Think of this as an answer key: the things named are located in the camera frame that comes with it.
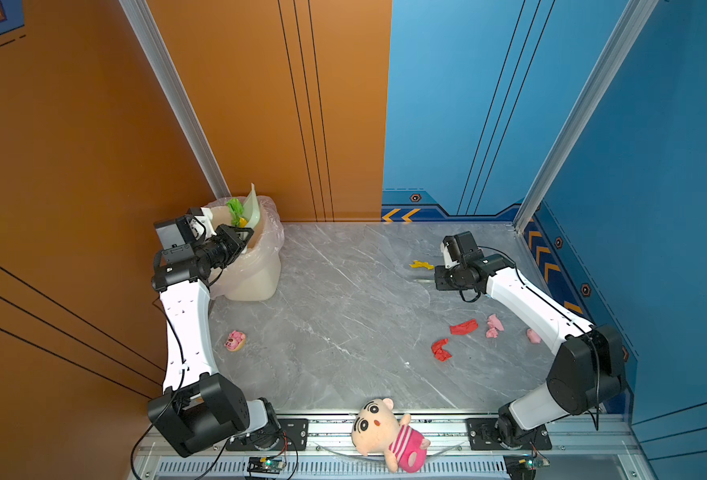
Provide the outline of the small yellow paper scrap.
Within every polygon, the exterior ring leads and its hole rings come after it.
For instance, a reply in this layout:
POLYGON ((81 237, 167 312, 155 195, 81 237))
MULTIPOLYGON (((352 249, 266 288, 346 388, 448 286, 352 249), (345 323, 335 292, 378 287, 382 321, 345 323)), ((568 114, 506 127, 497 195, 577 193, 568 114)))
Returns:
POLYGON ((433 269, 435 269, 435 266, 433 266, 433 264, 430 264, 429 262, 415 260, 415 261, 413 261, 413 263, 411 263, 411 268, 433 270, 433 269))

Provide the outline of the green hand brush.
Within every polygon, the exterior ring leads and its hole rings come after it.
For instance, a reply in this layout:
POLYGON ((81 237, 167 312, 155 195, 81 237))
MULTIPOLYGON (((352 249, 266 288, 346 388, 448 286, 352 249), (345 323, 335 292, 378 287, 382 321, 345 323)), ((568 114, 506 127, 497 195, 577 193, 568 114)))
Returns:
POLYGON ((417 282, 433 282, 435 281, 435 274, 432 271, 425 271, 411 276, 411 279, 417 282))

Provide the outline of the green paper scrap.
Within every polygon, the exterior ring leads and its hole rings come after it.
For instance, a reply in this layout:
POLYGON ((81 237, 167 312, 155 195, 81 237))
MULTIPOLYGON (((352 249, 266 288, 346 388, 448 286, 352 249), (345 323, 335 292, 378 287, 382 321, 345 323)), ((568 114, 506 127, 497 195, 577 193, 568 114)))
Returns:
POLYGON ((244 206, 242 202, 238 198, 230 198, 229 200, 227 200, 226 206, 230 213, 230 224, 234 227, 238 227, 239 219, 245 218, 244 206))

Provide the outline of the green dustpan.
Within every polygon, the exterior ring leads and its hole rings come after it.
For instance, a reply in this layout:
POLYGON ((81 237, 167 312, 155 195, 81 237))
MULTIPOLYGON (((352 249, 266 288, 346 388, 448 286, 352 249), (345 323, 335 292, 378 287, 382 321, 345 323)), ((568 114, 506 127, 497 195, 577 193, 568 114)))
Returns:
POLYGON ((255 230, 255 227, 261 220, 260 205, 255 191, 255 186, 251 185, 249 194, 245 198, 239 200, 244 206, 244 216, 247 220, 247 226, 245 228, 255 230))

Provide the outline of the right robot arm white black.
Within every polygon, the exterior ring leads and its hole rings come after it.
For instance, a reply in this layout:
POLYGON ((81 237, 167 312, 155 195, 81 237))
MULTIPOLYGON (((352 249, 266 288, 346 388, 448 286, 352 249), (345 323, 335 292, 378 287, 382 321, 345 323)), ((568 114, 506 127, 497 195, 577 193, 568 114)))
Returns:
POLYGON ((599 420, 601 403, 627 389, 623 338, 611 325, 596 326, 536 288, 517 264, 497 250, 485 254, 471 232, 443 238, 445 263, 435 268, 439 291, 475 294, 503 304, 533 330, 551 353, 545 382, 499 408, 495 435, 507 449, 527 446, 545 424, 590 413, 599 420))

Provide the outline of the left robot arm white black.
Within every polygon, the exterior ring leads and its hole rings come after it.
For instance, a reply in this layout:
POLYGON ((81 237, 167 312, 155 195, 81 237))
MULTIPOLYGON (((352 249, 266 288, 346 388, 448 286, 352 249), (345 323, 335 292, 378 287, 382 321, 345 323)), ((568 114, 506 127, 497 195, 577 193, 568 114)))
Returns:
POLYGON ((163 394, 147 405, 150 423, 181 457, 221 441, 277 436, 270 402, 247 399, 219 373, 208 325, 210 274, 225 272, 243 254, 253 229, 216 225, 208 208, 192 208, 154 228, 162 248, 151 285, 167 324, 167 360, 163 394))

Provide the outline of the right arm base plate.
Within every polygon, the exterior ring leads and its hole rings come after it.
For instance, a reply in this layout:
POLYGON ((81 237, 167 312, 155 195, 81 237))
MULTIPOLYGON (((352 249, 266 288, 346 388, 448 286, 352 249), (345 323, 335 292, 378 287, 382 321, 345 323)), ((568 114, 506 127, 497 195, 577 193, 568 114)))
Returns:
POLYGON ((544 425, 522 430, 505 418, 471 417, 465 420, 469 446, 473 451, 515 451, 553 449, 551 436, 544 425))

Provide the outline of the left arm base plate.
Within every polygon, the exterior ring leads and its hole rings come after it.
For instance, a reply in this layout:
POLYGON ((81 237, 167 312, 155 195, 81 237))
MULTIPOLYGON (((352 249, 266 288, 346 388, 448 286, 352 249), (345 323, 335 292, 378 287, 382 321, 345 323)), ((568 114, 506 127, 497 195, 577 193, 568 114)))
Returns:
POLYGON ((307 446, 309 420, 301 417, 279 418, 277 424, 267 426, 249 434, 229 440, 225 449, 229 452, 304 451, 307 446))

